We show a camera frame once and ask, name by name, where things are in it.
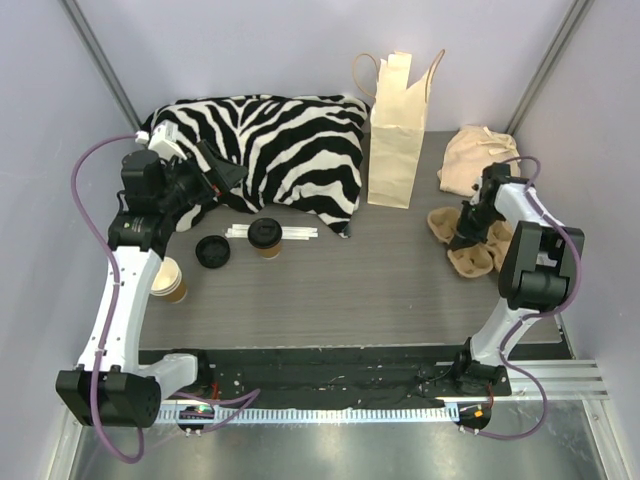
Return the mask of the black lid stack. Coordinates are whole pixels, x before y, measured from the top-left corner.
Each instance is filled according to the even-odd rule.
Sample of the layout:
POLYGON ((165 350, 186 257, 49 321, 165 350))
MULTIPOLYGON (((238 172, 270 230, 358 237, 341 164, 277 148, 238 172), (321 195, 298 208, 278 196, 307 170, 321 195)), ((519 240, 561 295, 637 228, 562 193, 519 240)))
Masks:
POLYGON ((208 269, 217 269, 229 261, 231 248, 225 237, 209 235, 203 237, 197 243, 195 254, 201 266, 208 269))

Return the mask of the single black cup lid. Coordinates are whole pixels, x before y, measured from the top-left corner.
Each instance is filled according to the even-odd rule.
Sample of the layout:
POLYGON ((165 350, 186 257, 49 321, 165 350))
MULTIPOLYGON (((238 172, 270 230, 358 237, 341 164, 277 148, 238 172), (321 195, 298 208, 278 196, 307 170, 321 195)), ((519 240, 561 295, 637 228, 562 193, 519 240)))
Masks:
POLYGON ((258 249, 269 249, 279 244, 283 230, 278 221, 272 218, 259 218, 248 228, 249 243, 258 249))

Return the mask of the single brown paper cup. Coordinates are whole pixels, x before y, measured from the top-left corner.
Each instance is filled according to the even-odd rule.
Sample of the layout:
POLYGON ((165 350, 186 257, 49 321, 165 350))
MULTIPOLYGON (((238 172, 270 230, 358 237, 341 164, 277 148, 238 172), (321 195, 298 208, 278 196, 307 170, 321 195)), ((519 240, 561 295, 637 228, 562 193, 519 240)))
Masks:
POLYGON ((276 258, 281 253, 281 250, 282 242, 279 241, 268 248, 258 248, 257 252, 263 259, 271 260, 276 258))

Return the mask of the brown paper cups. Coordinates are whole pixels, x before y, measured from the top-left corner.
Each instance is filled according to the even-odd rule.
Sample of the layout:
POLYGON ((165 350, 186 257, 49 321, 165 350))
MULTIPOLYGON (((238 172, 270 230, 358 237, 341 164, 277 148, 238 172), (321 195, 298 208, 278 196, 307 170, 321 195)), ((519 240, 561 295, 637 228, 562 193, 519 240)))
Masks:
POLYGON ((169 303, 179 303, 187 296, 188 288, 178 263, 165 257, 154 278, 150 294, 169 303))

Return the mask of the cream paper bag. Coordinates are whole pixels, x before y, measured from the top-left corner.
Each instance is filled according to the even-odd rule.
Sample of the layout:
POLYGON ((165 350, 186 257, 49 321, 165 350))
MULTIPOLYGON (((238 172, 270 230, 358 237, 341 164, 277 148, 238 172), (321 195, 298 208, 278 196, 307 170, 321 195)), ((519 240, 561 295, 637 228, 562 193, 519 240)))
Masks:
POLYGON ((358 89, 374 100, 369 124, 370 147, 367 202, 407 209, 424 140, 431 87, 446 51, 440 50, 429 69, 409 84, 412 55, 395 51, 385 59, 371 54, 376 91, 358 89))

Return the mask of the cardboard cup carrier tray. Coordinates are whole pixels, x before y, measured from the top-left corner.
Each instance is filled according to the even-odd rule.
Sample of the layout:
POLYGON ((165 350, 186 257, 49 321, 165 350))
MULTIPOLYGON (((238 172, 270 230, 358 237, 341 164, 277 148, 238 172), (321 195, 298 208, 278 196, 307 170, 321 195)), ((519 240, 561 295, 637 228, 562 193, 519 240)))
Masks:
POLYGON ((427 225, 438 241, 448 245, 456 233, 459 218, 458 208, 441 207, 429 212, 427 225))

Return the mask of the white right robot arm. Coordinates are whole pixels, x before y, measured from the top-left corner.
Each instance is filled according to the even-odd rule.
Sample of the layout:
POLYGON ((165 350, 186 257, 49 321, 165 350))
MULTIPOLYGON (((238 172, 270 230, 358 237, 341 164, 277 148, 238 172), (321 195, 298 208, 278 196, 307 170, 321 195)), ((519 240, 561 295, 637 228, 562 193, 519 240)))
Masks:
POLYGON ((513 229, 498 278, 500 299, 446 376, 463 395, 482 395, 505 381, 508 356, 524 333, 565 310, 581 284, 584 231, 556 219, 539 201, 533 179, 512 175, 512 163, 483 169, 448 244, 454 253, 485 243, 497 221, 513 229))

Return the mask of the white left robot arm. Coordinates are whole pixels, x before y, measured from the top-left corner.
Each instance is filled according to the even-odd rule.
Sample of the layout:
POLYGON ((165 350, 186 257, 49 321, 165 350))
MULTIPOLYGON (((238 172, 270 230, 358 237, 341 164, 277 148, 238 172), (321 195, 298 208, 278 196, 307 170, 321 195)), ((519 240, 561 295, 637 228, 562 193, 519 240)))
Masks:
POLYGON ((94 328, 76 366, 60 371, 55 384, 80 424, 148 428, 162 401, 180 390, 193 399, 211 391, 204 353, 177 350, 140 367, 139 339, 177 215, 229 192, 247 174, 206 141, 185 158, 163 159, 150 149, 123 158, 120 209, 102 240, 108 272, 94 328))

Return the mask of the white paper straw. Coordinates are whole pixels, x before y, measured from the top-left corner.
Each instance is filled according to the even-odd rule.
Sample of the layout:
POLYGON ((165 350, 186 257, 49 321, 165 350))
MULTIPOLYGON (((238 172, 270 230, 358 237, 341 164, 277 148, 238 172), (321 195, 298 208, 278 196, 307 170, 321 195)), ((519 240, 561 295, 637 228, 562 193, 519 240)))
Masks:
MULTIPOLYGON (((229 227, 224 236, 226 238, 248 238, 249 225, 233 224, 229 227)), ((315 227, 289 227, 282 228, 282 238, 284 240, 310 240, 318 237, 318 229, 315 227)))

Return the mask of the zebra print cushion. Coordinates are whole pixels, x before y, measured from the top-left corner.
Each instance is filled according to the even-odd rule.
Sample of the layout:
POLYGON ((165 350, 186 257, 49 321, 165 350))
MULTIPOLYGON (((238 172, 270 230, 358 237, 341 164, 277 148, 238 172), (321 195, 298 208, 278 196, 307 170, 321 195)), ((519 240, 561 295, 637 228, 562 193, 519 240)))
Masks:
POLYGON ((179 214, 179 230, 191 229, 221 205, 248 214, 279 205, 313 214, 348 238, 360 203, 369 112, 363 100, 346 94, 201 97, 154 109, 141 129, 151 133, 171 123, 184 153, 195 153, 205 140, 248 171, 228 194, 179 214))

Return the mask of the beige cloth drawstring pouch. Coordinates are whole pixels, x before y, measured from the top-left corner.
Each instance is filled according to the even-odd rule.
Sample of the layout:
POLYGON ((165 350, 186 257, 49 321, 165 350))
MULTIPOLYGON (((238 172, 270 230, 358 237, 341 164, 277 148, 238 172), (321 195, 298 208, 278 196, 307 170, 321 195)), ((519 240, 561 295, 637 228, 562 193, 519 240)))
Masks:
POLYGON ((475 194, 473 186, 485 167, 519 156, 515 139, 487 126, 466 125, 449 141, 441 169, 440 190, 462 197, 475 194))

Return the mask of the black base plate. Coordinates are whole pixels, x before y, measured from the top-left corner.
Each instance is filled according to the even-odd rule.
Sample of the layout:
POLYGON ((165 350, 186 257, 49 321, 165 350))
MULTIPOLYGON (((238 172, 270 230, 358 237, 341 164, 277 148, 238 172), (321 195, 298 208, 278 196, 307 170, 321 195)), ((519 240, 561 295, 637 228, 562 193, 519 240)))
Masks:
POLYGON ((256 391, 258 409, 408 409, 447 397, 508 397, 503 367, 482 366, 462 346, 196 350, 223 399, 256 391))

